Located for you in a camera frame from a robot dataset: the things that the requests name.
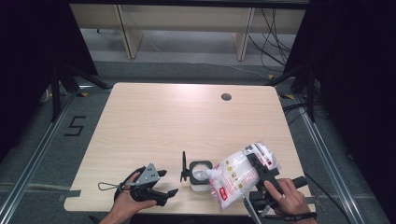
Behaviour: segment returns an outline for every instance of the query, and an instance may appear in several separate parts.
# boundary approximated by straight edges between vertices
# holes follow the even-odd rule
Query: plastic bag
[[[280,169],[270,149],[263,142],[256,142],[235,152],[213,169],[207,170],[212,195],[218,201],[220,210],[226,209],[259,182],[259,175],[247,158],[250,153],[255,153],[269,170]]]

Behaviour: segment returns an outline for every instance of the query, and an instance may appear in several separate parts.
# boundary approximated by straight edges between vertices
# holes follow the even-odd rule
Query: red label
[[[221,195],[222,200],[225,201],[227,199],[227,193],[225,192],[224,188],[220,189],[220,195]]]

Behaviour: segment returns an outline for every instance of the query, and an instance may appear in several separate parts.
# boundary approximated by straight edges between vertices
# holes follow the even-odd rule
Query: wooden table
[[[230,94],[225,101],[222,94]],[[136,168],[153,162],[168,173],[158,191],[179,189],[164,207],[141,213],[246,215],[242,200],[224,212],[209,192],[194,192],[180,183],[182,151],[191,161],[214,165],[247,145],[262,140],[282,169],[278,177],[295,178],[303,170],[291,139],[276,90],[263,86],[118,83],[114,86],[71,190],[67,211],[107,212],[114,189],[101,191],[99,182],[119,184]],[[300,189],[310,196],[308,187]]]

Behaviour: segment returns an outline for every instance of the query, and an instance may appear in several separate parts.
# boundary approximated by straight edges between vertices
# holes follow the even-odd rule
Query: hand
[[[278,179],[277,182],[282,188],[284,195],[280,194],[279,191],[269,181],[264,182],[264,186],[268,192],[279,204],[279,207],[275,209],[277,215],[300,215],[304,213],[310,213],[311,210],[308,207],[308,203],[305,200],[305,196],[297,191],[291,179]],[[313,218],[303,219],[293,223],[317,223]]]
[[[134,174],[128,182],[134,181],[134,179],[140,173]],[[125,186],[124,191],[120,193],[111,207],[110,212],[107,216],[100,222],[101,224],[118,224],[130,219],[138,211],[150,208],[157,204],[154,200],[148,200],[144,202],[136,202],[129,193],[130,186]]]

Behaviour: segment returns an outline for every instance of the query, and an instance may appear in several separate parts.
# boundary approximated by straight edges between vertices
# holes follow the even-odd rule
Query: white plastic bag
[[[220,210],[227,208],[259,182],[259,175],[247,158],[250,153],[255,153],[268,170],[280,169],[275,156],[263,142],[255,142],[221,161],[207,171],[212,195],[218,201]]]

